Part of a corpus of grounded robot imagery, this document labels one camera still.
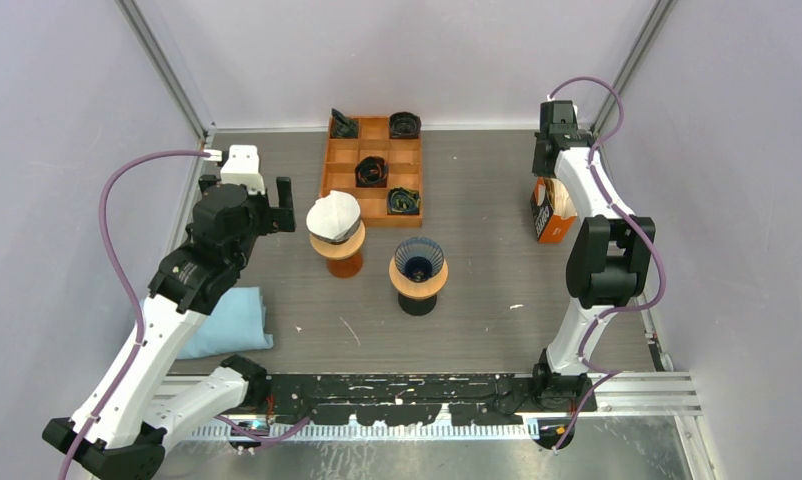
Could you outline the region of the white paper coffee filter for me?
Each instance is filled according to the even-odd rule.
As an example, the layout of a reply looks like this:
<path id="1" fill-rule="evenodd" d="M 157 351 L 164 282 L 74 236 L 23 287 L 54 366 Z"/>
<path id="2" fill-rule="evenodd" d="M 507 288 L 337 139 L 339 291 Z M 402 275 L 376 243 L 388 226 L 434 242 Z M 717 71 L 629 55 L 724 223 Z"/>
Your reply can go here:
<path id="1" fill-rule="evenodd" d="M 361 221 L 361 208 L 358 200 L 351 194 L 331 190 L 315 201 L 306 216 L 306 226 L 310 233 L 335 236 Z"/>

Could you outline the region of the wooden ring dripper stand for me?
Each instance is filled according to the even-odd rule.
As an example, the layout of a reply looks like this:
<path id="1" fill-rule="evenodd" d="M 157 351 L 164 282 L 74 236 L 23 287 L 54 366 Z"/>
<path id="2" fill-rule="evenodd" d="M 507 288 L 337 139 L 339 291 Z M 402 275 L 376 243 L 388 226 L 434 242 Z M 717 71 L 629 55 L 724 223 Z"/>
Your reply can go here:
<path id="1" fill-rule="evenodd" d="M 330 243 L 321 240 L 318 236 L 309 234 L 313 250 L 327 260 L 341 261 L 355 256 L 360 252 L 366 238 L 366 228 L 361 225 L 358 230 L 342 243 Z"/>

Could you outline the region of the orange coffee filter box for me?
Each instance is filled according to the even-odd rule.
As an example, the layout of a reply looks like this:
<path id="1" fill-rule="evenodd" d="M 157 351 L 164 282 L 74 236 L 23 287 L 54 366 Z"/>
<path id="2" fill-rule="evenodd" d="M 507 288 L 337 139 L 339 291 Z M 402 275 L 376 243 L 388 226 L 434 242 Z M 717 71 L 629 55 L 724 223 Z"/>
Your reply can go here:
<path id="1" fill-rule="evenodd" d="M 565 185 L 554 178 L 538 177 L 530 196 L 534 231 L 540 244 L 563 241 L 577 218 Z"/>

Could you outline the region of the orange glass carafe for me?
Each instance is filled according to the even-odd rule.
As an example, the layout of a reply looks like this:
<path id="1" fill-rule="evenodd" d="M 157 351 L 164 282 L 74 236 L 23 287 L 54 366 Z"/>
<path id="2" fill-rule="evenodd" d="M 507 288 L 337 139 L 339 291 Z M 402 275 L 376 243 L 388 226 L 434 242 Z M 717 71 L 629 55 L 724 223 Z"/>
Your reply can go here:
<path id="1" fill-rule="evenodd" d="M 361 252 L 344 259 L 326 259 L 326 266 L 331 275 L 336 278 L 351 278 L 357 275 L 364 263 Z"/>

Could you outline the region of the blue ribbed dripper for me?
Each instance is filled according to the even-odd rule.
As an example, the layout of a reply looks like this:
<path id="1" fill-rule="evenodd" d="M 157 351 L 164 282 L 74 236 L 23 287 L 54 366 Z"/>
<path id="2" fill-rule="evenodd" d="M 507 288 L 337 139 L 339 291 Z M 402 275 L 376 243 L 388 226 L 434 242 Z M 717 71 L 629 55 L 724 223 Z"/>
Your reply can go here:
<path id="1" fill-rule="evenodd" d="M 427 237 L 412 237 L 402 241 L 394 252 L 393 260 L 398 272 L 414 283 L 434 278 L 445 265 L 442 248 Z"/>

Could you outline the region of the wooden ring holder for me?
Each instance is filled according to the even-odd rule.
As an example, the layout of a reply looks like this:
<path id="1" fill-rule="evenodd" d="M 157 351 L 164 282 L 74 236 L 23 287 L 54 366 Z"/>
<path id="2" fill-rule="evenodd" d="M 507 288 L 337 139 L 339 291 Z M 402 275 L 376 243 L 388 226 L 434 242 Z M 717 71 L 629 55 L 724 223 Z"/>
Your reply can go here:
<path id="1" fill-rule="evenodd" d="M 440 271 L 424 282 L 413 282 L 405 277 L 396 265 L 394 257 L 389 262 L 389 278 L 398 293 L 414 300 L 424 300 L 437 295 L 448 281 L 449 264 L 445 260 Z"/>

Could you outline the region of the red black carafe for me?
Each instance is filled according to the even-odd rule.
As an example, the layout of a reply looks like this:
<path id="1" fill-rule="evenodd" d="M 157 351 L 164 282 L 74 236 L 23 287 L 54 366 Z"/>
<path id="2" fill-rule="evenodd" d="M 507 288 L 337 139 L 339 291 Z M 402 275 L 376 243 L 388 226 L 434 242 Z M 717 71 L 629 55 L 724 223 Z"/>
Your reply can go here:
<path id="1" fill-rule="evenodd" d="M 411 316 L 424 316 L 429 314 L 435 308 L 438 301 L 437 295 L 424 299 L 414 299 L 399 293 L 397 298 L 400 308 Z"/>

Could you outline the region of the clear grey ribbed dripper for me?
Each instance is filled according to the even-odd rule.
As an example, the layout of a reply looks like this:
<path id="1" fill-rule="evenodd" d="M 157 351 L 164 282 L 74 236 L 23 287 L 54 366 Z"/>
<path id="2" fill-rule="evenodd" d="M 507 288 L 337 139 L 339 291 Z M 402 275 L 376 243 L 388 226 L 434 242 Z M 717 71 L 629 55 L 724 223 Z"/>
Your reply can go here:
<path id="1" fill-rule="evenodd" d="M 361 227 L 364 226 L 362 221 L 359 221 L 356 225 L 351 226 L 346 231 L 339 233 L 335 236 L 324 236 L 324 235 L 317 235 L 315 233 L 310 233 L 312 238 L 315 238 L 317 241 L 331 244 L 331 245 L 339 245 L 349 241 L 352 237 L 354 237 L 357 232 L 360 230 Z"/>

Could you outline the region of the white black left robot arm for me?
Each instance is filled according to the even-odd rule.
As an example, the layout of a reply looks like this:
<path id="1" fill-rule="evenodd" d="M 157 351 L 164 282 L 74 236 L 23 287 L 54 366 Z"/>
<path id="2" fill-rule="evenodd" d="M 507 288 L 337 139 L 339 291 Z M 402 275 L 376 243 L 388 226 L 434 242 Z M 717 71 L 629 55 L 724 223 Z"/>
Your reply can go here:
<path id="1" fill-rule="evenodd" d="M 86 402 L 50 420 L 43 440 L 99 479 L 151 479 L 167 453 L 195 429 L 230 409 L 254 413 L 271 382 L 238 354 L 168 401 L 154 396 L 178 353 L 247 266 L 258 237 L 295 229 L 292 185 L 276 179 L 279 204 L 239 183 L 205 176 L 188 238 L 160 263 L 135 326 Z"/>

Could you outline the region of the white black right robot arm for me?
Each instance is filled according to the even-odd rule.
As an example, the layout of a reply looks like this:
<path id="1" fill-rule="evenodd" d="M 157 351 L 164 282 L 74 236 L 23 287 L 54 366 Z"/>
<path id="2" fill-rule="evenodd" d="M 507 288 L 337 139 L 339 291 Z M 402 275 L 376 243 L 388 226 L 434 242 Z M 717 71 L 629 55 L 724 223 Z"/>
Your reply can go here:
<path id="1" fill-rule="evenodd" d="M 571 300 L 533 373 L 533 400 L 548 411 L 590 390 L 587 363 L 607 323 L 643 292 L 656 231 L 621 200 L 593 143 L 572 101 L 541 103 L 532 171 L 563 185 L 581 221 L 566 264 Z"/>

